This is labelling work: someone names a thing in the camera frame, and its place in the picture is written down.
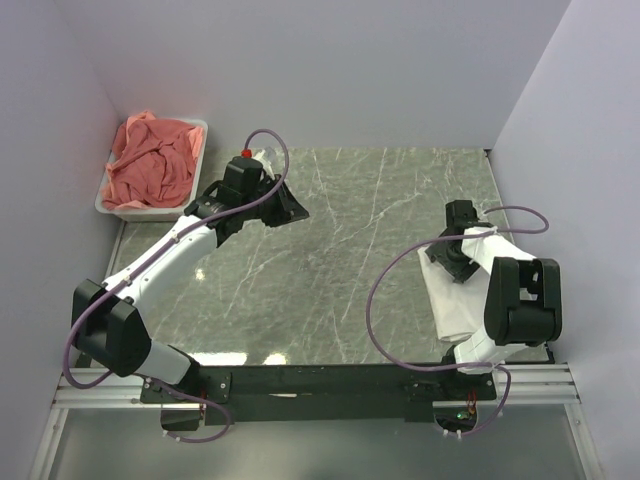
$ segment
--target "white towel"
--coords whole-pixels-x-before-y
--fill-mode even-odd
[[[418,250],[418,256],[438,338],[456,343],[466,340],[484,324],[489,275],[478,269],[465,283],[453,283],[442,265],[429,260],[426,250]]]

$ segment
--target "white wall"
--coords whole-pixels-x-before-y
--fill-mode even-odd
[[[0,478],[31,468],[71,296],[101,278],[115,223],[93,207],[116,112],[50,0],[0,15]]]
[[[505,203],[552,229],[569,361],[609,478],[638,478],[640,3],[573,0],[493,151]]]
[[[299,146],[493,147],[569,0],[56,0],[121,116]]]

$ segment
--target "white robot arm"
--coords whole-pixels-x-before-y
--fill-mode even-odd
[[[259,219],[266,226],[278,227],[309,216],[282,183],[264,203],[195,225],[216,213],[262,198],[275,188],[278,179],[279,176],[274,178],[265,169],[263,162],[251,158],[250,152],[249,156],[243,152],[243,156],[235,157],[227,165],[223,180],[194,200],[171,230],[135,262],[101,285],[85,280],[78,286],[73,297],[72,323],[106,292],[122,286],[123,281],[126,284],[87,318],[73,345],[119,376],[138,374],[157,378],[199,395],[190,384],[198,377],[200,365],[186,353],[152,340],[143,319],[174,279],[238,232],[245,221]],[[178,236],[189,227],[193,230]],[[132,272],[153,258],[141,274],[131,278]]]
[[[482,223],[468,200],[447,204],[447,229],[441,236],[477,235],[491,230]],[[484,325],[453,349],[455,363],[498,364],[514,353],[546,341],[562,331],[560,269],[550,259],[537,259],[501,235],[434,244],[427,249],[431,261],[464,283],[476,270],[490,276]],[[470,374],[490,368],[460,368]]]

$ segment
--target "black metal frame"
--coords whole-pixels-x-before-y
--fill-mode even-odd
[[[224,405],[236,422],[373,418],[433,422],[434,401],[466,401],[472,391],[478,400],[496,398],[491,374],[414,372],[390,364],[201,367],[200,378],[202,395]],[[179,402],[153,384],[143,389],[140,401]],[[199,420],[196,410],[168,409],[162,415],[165,430],[195,430]],[[223,423],[216,410],[206,411],[206,425]]]

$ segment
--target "pink cloth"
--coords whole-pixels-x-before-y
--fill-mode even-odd
[[[111,147],[116,161],[105,167],[102,205],[109,210],[182,205],[193,187],[203,141],[202,127],[149,111],[129,117]]]

